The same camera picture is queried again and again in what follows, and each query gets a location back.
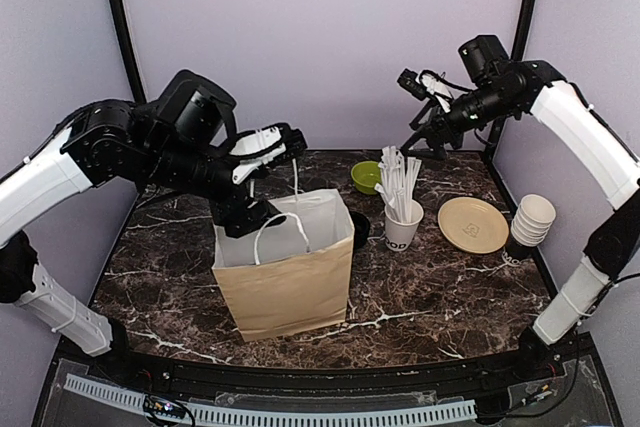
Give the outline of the brown paper bag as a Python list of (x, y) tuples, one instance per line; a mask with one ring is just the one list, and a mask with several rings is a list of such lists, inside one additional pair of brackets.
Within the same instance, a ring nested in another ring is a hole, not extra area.
[(246, 342), (346, 319), (355, 228), (336, 189), (273, 200), (278, 213), (238, 239), (215, 227), (212, 273)]

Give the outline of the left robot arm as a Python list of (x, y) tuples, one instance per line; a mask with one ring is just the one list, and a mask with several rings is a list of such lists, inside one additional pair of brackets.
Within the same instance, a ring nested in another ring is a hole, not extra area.
[(224, 205), (224, 223), (250, 204), (245, 184), (283, 152), (277, 125), (240, 132), (236, 102), (214, 82), (179, 71), (147, 103), (107, 99), (78, 108), (1, 179), (1, 301), (31, 312), (120, 383), (141, 374), (126, 332), (66, 291), (45, 269), (26, 227), (67, 200), (117, 179)]

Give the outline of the stack of black lids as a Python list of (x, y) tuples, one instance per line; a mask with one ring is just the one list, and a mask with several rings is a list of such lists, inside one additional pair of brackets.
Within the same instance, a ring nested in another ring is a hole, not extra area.
[(354, 249), (363, 248), (369, 238), (371, 223), (369, 219), (362, 213), (349, 211), (352, 223), (354, 225)]

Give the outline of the stack of paper cups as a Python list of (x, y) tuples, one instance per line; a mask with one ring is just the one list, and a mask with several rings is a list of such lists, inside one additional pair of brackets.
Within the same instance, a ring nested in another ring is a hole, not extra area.
[(502, 251), (503, 261), (517, 266), (541, 244), (553, 222), (556, 209), (545, 197), (528, 194), (521, 199), (511, 221), (508, 240)]

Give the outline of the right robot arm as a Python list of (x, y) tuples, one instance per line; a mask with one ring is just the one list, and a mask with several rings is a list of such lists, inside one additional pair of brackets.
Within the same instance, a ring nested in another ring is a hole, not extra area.
[(495, 35), (478, 35), (458, 53), (473, 84), (460, 87), (458, 97), (449, 92), (454, 83), (431, 70), (399, 75), (399, 86), (425, 104), (410, 123), (402, 153), (443, 159), (448, 148), (461, 147), (466, 133), (528, 114), (575, 156), (581, 177), (600, 188), (612, 209), (591, 233), (576, 269), (520, 337), (523, 349), (511, 357), (510, 371), (530, 381), (547, 367), (547, 349), (625, 279), (622, 272), (639, 249), (639, 158), (548, 62), (510, 58)]

